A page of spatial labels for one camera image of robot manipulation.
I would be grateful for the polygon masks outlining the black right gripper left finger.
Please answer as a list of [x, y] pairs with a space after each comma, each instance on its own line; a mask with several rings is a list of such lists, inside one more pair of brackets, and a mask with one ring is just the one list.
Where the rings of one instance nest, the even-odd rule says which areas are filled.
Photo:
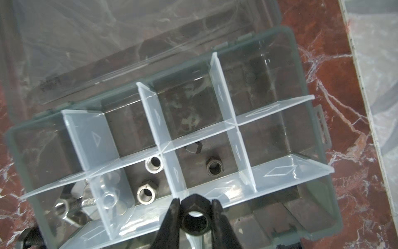
[[179, 249], [181, 227], [180, 199], [172, 200], [150, 249]]

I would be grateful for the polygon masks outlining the black hex nut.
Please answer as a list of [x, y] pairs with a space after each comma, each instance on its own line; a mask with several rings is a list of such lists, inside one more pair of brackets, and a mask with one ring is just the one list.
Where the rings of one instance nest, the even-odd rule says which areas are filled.
[[181, 229], [192, 235], [201, 236], [211, 229], [211, 202], [205, 197], [193, 194], [183, 199], [181, 208]]
[[219, 177], [224, 172], [224, 166], [221, 159], [211, 157], [206, 162], [206, 169], [210, 176]]

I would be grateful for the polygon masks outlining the silver hex nut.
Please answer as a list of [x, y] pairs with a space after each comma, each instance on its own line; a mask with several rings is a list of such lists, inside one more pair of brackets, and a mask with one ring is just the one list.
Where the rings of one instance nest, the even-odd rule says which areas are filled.
[[137, 190], [137, 200], [142, 205], [150, 205], [155, 201], [158, 185], [153, 181], [144, 182]]
[[157, 174], [164, 168], [162, 159], [158, 156], [153, 156], [145, 161], [145, 168], [151, 174]]

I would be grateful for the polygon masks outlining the clear plastic organizer box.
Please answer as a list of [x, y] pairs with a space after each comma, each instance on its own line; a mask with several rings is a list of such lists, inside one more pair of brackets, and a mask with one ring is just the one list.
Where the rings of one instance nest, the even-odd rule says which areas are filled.
[[[245, 249], [343, 226], [331, 140], [277, 1], [1, 1], [1, 82], [6, 144], [48, 249], [148, 248], [172, 200], [193, 194], [220, 201]], [[109, 172], [127, 204], [115, 218], [94, 186]], [[146, 181], [150, 205], [136, 196]], [[61, 194], [92, 221], [59, 219]]]

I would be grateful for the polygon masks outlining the black hex nut apart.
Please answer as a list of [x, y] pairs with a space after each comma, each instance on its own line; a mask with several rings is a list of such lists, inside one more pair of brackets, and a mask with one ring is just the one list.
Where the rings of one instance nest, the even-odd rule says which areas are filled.
[[199, 154], [202, 151], [203, 144], [201, 141], [189, 144], [186, 146], [185, 150], [192, 154]]

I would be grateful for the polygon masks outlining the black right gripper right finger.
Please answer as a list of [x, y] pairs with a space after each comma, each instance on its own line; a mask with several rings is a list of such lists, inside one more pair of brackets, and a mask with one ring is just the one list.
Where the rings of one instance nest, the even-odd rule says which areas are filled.
[[242, 249], [219, 200], [211, 201], [211, 244], [213, 249]]

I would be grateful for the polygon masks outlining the silver wing nut in box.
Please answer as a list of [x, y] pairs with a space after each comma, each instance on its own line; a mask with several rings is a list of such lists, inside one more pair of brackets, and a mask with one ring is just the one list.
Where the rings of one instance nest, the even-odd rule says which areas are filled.
[[81, 228], [92, 221], [83, 211], [82, 198], [75, 198], [71, 194], [61, 194], [53, 211], [59, 219], [76, 228]]

